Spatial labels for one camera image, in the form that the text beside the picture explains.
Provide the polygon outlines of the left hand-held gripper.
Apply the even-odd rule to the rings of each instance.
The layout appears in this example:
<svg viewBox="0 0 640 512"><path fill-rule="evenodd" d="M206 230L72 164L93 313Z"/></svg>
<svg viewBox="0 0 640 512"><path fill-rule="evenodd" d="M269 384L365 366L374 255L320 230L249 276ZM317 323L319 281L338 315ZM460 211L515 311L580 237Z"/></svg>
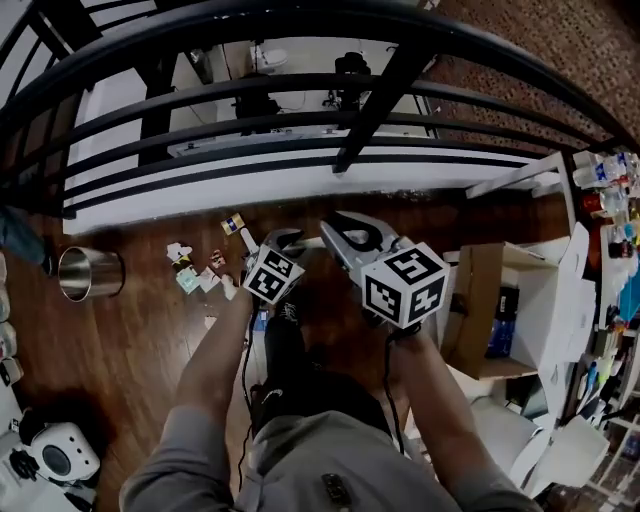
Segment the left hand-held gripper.
<svg viewBox="0 0 640 512"><path fill-rule="evenodd" d="M250 259L243 287L268 304L278 303L303 276L305 270L292 260L300 260L307 252L304 231L282 228L271 231L256 255ZM287 248L287 257L276 250Z"/></svg>

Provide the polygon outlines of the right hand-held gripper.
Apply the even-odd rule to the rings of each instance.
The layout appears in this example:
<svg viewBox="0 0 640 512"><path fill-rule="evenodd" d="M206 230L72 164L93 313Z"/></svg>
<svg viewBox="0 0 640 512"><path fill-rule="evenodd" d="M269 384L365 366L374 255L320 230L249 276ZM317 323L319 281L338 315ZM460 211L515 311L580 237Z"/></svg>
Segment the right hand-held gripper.
<svg viewBox="0 0 640 512"><path fill-rule="evenodd" d="M359 286L365 310L404 329L442 307L450 265L426 243L397 238L387 223L357 212L335 211L320 228L326 249ZM386 237L394 240L384 251Z"/></svg>

